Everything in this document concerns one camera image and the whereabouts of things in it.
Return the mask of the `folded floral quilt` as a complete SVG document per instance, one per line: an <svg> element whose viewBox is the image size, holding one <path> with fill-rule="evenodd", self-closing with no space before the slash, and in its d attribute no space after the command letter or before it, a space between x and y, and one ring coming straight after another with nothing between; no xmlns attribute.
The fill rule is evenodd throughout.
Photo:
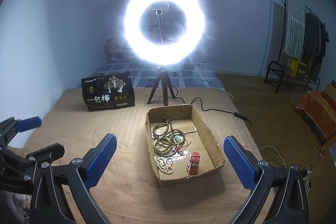
<svg viewBox="0 0 336 224"><path fill-rule="evenodd" d="M121 36L112 37L106 42L104 55L108 61L131 60L133 58L128 43Z"/></svg>

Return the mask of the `black tripod stand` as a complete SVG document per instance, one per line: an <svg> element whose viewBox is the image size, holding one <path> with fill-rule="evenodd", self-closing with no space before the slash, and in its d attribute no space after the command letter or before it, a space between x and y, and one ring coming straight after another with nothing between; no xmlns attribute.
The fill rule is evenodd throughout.
<svg viewBox="0 0 336 224"><path fill-rule="evenodd" d="M174 88L171 84L171 80L170 80L167 69L165 67L159 66L157 67L157 71L158 71L158 76L154 82L154 86L147 100L147 104L151 104L154 94L157 88L159 87L159 84L161 84L162 95L163 95L163 106L168 106L169 104L168 92L170 92L172 98L175 98Z"/></svg>

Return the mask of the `blue patterned bedsheet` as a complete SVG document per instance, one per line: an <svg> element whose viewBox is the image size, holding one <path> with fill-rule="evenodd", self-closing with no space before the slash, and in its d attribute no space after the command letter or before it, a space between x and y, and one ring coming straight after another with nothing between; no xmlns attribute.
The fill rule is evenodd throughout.
<svg viewBox="0 0 336 224"><path fill-rule="evenodd" d="M171 83L176 88L225 88L209 61L200 53L193 53L179 63L167 67ZM152 88L158 76L154 64L136 58L133 60L110 60L92 76L113 75L130 72L131 82L135 88Z"/></svg>

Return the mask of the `red strap wristwatch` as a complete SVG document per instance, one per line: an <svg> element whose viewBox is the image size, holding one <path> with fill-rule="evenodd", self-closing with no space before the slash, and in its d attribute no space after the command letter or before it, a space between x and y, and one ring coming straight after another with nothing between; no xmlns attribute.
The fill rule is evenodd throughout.
<svg viewBox="0 0 336 224"><path fill-rule="evenodd" d="M190 157L190 161L187 164L187 172L190 176L198 174L199 162L200 162L200 153L193 152Z"/></svg>

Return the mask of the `green jade red-cord pendant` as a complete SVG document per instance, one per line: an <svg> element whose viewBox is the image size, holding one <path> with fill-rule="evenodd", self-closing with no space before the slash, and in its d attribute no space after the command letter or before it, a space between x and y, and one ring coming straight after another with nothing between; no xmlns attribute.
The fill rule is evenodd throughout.
<svg viewBox="0 0 336 224"><path fill-rule="evenodd" d="M176 153L179 155L183 155L184 149L187 148L191 142L189 142L185 135L175 135L173 138L173 144L176 148Z"/></svg>

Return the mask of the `black snack bag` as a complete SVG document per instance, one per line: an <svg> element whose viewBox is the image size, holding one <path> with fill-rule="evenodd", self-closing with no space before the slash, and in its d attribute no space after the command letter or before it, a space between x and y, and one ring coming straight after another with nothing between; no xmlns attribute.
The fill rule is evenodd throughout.
<svg viewBox="0 0 336 224"><path fill-rule="evenodd" d="M90 111L135 106L130 72L81 79L81 89L84 103Z"/></svg>

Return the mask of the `black clothes rack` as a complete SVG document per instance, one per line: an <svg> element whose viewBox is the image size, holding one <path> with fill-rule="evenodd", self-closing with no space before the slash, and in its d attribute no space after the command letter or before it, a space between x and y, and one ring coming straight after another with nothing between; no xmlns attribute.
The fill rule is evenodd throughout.
<svg viewBox="0 0 336 224"><path fill-rule="evenodd" d="M301 0L283 0L284 20L277 59L268 64L264 83L279 91L319 89L329 42L326 24Z"/></svg>

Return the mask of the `striped white hanging cloth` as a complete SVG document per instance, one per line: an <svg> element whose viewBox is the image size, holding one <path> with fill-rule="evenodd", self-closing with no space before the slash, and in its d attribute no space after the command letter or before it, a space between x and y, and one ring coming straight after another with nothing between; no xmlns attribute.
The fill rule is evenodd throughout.
<svg viewBox="0 0 336 224"><path fill-rule="evenodd" d="M285 42L283 52L301 60L305 36L306 6L300 0L285 0Z"/></svg>

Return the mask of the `cardboard box tray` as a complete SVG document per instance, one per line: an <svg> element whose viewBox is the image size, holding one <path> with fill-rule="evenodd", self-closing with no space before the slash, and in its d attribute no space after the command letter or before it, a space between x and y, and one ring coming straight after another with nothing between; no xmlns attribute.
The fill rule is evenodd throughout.
<svg viewBox="0 0 336 224"><path fill-rule="evenodd" d="M145 130L160 186L208 176L224 166L219 142L194 106L152 108L146 113Z"/></svg>

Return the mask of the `dark hanging clothes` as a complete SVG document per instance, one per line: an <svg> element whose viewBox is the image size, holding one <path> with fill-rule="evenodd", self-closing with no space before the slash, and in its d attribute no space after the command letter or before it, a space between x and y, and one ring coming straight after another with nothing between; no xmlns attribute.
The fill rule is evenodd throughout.
<svg viewBox="0 0 336 224"><path fill-rule="evenodd" d="M328 42L329 33L325 25L311 12L306 13L301 60L308 66L307 75L314 81L318 80Z"/></svg>

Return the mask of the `yellow black box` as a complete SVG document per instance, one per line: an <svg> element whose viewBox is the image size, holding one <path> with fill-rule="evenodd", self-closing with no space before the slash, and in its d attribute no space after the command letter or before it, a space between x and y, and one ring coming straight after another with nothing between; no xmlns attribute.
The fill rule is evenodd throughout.
<svg viewBox="0 0 336 224"><path fill-rule="evenodd" d="M294 79L303 80L306 76L308 66L297 59L288 60L289 75Z"/></svg>

